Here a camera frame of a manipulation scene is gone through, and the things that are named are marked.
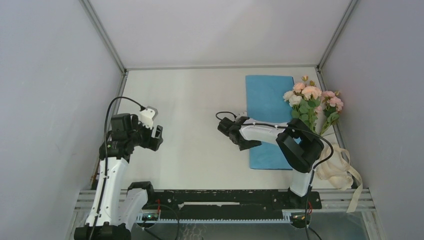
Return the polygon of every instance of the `white table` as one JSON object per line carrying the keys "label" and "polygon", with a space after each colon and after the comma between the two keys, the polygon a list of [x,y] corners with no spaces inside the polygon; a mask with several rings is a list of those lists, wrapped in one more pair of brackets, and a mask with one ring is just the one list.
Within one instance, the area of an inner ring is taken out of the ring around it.
{"label": "white table", "polygon": [[[246,75],[293,76],[295,82],[308,75],[319,85],[313,67],[130,71],[123,96],[157,108],[155,124],[163,126],[164,140],[157,152],[136,148],[122,188],[151,181],[155,189],[287,189],[291,170],[250,169],[249,151],[239,151],[217,130],[216,112],[246,110]],[[135,104],[121,101],[119,113],[137,112]],[[337,142],[334,134],[326,138]],[[313,186],[334,188],[317,177]]]}

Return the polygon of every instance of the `blue mat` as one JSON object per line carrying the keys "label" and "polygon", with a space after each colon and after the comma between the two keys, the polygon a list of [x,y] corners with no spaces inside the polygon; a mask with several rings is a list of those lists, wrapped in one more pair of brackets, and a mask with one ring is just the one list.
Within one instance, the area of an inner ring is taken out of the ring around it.
{"label": "blue mat", "polygon": [[[290,122],[292,107],[283,95],[293,86],[291,76],[247,75],[247,115],[264,122]],[[263,142],[249,151],[251,169],[292,169],[277,145]]]}

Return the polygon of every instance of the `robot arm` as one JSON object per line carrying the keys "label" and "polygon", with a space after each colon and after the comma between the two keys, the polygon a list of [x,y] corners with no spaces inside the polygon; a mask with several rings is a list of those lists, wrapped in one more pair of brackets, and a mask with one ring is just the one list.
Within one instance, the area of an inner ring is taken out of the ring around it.
{"label": "robot arm", "polygon": [[100,173],[94,202],[85,226],[75,230],[75,240],[131,239],[131,228],[140,209],[152,198],[153,187],[150,182],[133,182],[118,209],[121,183],[136,146],[157,151],[163,142],[161,126],[157,126],[152,136],[157,114],[155,108],[148,106],[139,113],[140,118],[129,113],[112,116],[110,139],[106,148],[102,143],[99,149]]}
{"label": "robot arm", "polygon": [[248,116],[238,116],[234,121],[225,117],[219,122],[218,130],[238,145],[240,151],[259,146],[262,142],[279,146],[293,168],[289,191],[299,197],[307,194],[314,163],[320,157],[324,144],[317,136],[308,134],[313,132],[300,119],[295,118],[289,123],[269,123]]}

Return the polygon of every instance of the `flower bouquet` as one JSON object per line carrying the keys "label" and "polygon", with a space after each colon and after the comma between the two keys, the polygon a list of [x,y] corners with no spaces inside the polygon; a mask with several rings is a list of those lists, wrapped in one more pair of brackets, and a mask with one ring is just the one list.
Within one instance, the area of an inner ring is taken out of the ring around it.
{"label": "flower bouquet", "polygon": [[319,133],[322,136],[331,125],[338,122],[343,102],[338,98],[339,91],[322,92],[314,81],[309,81],[308,85],[308,76],[303,76],[302,80],[294,85],[293,90],[284,94],[284,101],[293,108],[291,116],[302,120],[314,133],[317,133],[318,113],[323,112],[326,120]]}

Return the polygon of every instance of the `flower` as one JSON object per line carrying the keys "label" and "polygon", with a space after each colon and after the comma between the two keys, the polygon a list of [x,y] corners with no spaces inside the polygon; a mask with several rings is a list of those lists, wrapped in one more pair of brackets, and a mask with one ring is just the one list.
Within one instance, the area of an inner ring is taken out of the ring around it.
{"label": "flower", "polygon": [[287,102],[291,96],[293,96],[295,93],[293,91],[288,91],[284,93],[284,96],[282,98],[284,99],[284,102]]}
{"label": "flower", "polygon": [[293,90],[296,93],[300,93],[302,91],[302,89],[304,89],[306,86],[303,82],[298,82],[294,85]]}
{"label": "flower", "polygon": [[311,96],[317,99],[322,93],[323,92],[316,86],[307,86],[302,90],[302,94],[305,96],[306,100],[309,100]]}
{"label": "flower", "polygon": [[338,97],[332,97],[328,100],[328,104],[331,107],[336,107],[337,111],[340,112],[342,110],[342,107],[344,106],[342,100]]}
{"label": "flower", "polygon": [[336,96],[336,94],[332,91],[323,91],[322,92],[323,98],[334,98],[335,96]]}
{"label": "flower", "polygon": [[323,111],[323,107],[321,105],[315,108],[315,113],[321,113]]}
{"label": "flower", "polygon": [[293,107],[294,105],[298,105],[301,104],[301,100],[302,100],[302,96],[297,96],[297,95],[292,95],[289,99],[288,99],[288,104],[290,105],[290,107]]}

